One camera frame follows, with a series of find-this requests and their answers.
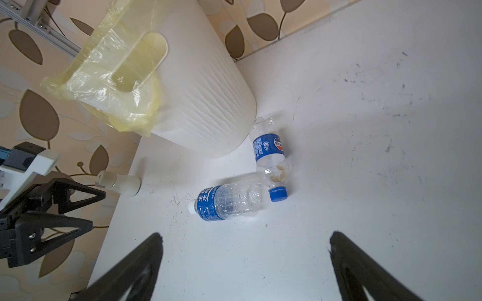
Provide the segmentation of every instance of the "white plastic mount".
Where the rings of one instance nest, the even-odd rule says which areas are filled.
[[[55,168],[59,158],[60,155],[46,149],[35,156],[26,171],[0,165],[0,189],[10,190],[0,201],[0,210],[27,189],[37,174],[42,176],[49,174]]]

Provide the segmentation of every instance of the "yellow plastic bag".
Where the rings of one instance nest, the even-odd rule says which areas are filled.
[[[161,105],[154,71],[168,52],[156,29],[172,1],[114,1],[67,70],[41,86],[118,131],[149,136]]]

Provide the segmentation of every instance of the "table surface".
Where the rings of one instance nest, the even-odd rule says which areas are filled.
[[[340,300],[338,230],[425,300],[482,300],[481,3],[362,0],[239,61],[281,126],[289,198],[205,222],[188,202],[253,175],[249,139],[209,159],[143,138],[141,190],[120,198],[91,283],[159,232],[153,300]]]

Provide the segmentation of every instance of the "crushed plastic bottle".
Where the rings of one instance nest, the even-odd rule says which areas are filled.
[[[289,165],[273,120],[256,118],[249,137],[253,143],[256,171],[263,184],[269,187],[271,201],[285,200],[288,192],[284,182],[288,177]]]
[[[262,209],[261,185],[234,183],[206,188],[197,199],[190,201],[188,209],[205,221],[254,216]]]

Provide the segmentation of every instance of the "white bottle cap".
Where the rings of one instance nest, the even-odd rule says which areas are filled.
[[[95,186],[110,189],[114,186],[114,183],[117,180],[117,174],[115,172],[110,171],[101,171],[97,175],[97,180],[95,181]]]
[[[194,208],[194,205],[196,203],[196,200],[192,200],[189,202],[189,205],[187,206],[187,209],[189,210],[189,213],[191,214],[197,214],[196,208]]]

